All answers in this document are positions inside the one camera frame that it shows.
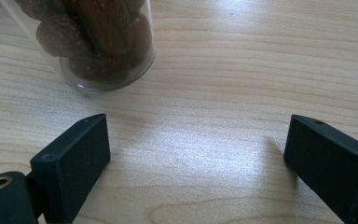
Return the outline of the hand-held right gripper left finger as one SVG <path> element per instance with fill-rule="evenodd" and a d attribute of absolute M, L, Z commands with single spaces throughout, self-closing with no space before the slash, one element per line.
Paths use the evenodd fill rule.
<path fill-rule="evenodd" d="M 103 168 L 110 162 L 106 115 L 76 122 L 31 159 L 36 183 L 48 204 L 48 223 L 71 223 L 86 201 Z"/>

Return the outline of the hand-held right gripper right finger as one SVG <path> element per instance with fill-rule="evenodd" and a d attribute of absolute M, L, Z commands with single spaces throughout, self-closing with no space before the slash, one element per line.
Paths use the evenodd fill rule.
<path fill-rule="evenodd" d="M 345 224 L 358 224 L 356 139 L 317 119 L 293 115 L 283 159 Z"/>

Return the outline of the glass jar with brown dates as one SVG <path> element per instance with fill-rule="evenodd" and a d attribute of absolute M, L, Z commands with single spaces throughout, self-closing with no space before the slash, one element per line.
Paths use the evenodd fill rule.
<path fill-rule="evenodd" d="M 79 91 L 121 89 L 154 61 L 150 0 L 0 0 L 0 5 Z"/>

